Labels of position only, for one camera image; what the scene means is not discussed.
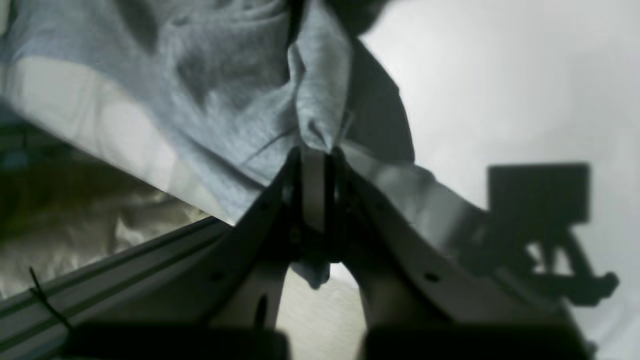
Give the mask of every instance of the screw hole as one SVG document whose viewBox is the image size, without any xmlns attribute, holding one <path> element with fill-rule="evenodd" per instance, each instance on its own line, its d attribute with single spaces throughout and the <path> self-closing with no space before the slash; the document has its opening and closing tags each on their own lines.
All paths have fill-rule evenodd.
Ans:
<svg viewBox="0 0 640 360">
<path fill-rule="evenodd" d="M 222 278 L 223 278 L 224 276 L 225 276 L 225 274 L 223 274 L 223 273 L 222 273 L 222 272 L 220 272 L 220 271 L 219 271 L 219 272 L 214 272 L 214 273 L 210 276 L 209 280 L 211 280 L 211 281 L 220 281 L 220 280 L 222 280 Z"/>
<path fill-rule="evenodd" d="M 440 281 L 440 277 L 439 277 L 439 276 L 437 276 L 437 275 L 436 275 L 436 274 L 434 274 L 434 273 L 431 273 L 431 272 L 425 273 L 425 274 L 424 274 L 424 278 L 425 278 L 425 279 L 427 279 L 427 280 L 429 280 L 429 281 L 431 281 L 431 282 L 438 282 L 438 281 Z"/>
</svg>

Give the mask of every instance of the black cable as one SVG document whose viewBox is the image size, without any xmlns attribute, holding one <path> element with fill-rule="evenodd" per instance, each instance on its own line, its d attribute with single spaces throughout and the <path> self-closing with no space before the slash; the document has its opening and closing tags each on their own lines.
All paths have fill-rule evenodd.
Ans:
<svg viewBox="0 0 640 360">
<path fill-rule="evenodd" d="M 64 325 L 67 328 L 67 330 L 71 331 L 73 329 L 73 326 L 71 326 L 69 321 L 64 316 L 62 316 L 62 314 L 60 314 L 57 310 L 53 308 L 53 306 L 51 306 L 51 304 L 49 303 L 49 300 L 47 299 L 47 295 L 45 295 L 44 291 L 42 291 L 42 288 L 40 287 L 40 282 L 38 282 L 38 277 L 36 277 L 36 273 L 33 271 L 33 268 L 30 266 L 29 266 L 29 273 L 31 274 L 31 279 L 33 280 L 33 284 L 35 285 L 35 288 L 30 288 L 29 291 L 33 294 L 33 296 L 36 299 L 38 299 L 47 308 L 47 310 L 49 310 L 49 312 L 53 316 L 55 316 L 58 320 L 60 320 L 62 325 Z"/>
</svg>

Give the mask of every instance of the black strap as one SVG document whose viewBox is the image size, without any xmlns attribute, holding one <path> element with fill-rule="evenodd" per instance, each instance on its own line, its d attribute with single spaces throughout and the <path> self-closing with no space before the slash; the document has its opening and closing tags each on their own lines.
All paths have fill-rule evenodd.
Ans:
<svg viewBox="0 0 640 360">
<path fill-rule="evenodd" d="M 33 271 L 32 267 L 29 267 L 29 273 L 31 274 L 33 284 L 35 285 L 35 287 L 30 288 L 29 291 L 33 294 L 33 296 L 36 299 L 38 299 L 47 308 L 47 310 L 49 310 L 49 312 L 53 316 L 55 316 L 58 320 L 60 320 L 62 325 L 64 325 L 67 328 L 67 330 L 71 331 L 73 329 L 73 326 L 71 326 L 69 321 L 67 321 L 67 319 L 64 316 L 62 316 L 62 314 L 57 312 L 57 310 L 55 310 L 53 306 L 51 306 L 51 304 L 49 303 L 49 300 L 47 299 L 47 295 L 44 293 L 44 291 L 42 291 L 42 288 L 40 287 L 40 282 L 38 282 L 38 277 L 36 277 L 36 273 Z"/>
</svg>

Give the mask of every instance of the white wall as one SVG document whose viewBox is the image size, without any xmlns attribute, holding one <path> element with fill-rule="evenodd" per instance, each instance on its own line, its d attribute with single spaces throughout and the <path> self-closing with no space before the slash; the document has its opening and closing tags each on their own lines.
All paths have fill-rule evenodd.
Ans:
<svg viewBox="0 0 640 360">
<path fill-rule="evenodd" d="M 602 359 L 640 359 L 640 1 L 395 0 L 363 37 L 397 82 L 419 165 L 486 207 L 486 168 L 588 161 L 575 228 L 621 286 L 577 309 Z"/>
</svg>

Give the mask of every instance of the beige fabric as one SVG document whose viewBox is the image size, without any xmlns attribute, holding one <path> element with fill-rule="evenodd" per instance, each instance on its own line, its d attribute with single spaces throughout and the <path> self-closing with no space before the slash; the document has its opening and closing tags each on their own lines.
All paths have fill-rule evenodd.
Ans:
<svg viewBox="0 0 640 360">
<path fill-rule="evenodd" d="M 289 337 L 294 360 L 356 359 L 366 332 L 360 292 L 334 277 L 313 290 L 289 270 L 276 328 Z"/>
<path fill-rule="evenodd" d="M 0 95 L 35 125 L 232 223 L 145 110 L 113 81 L 82 65 L 45 58 L 25 58 L 4 75 Z"/>
</svg>

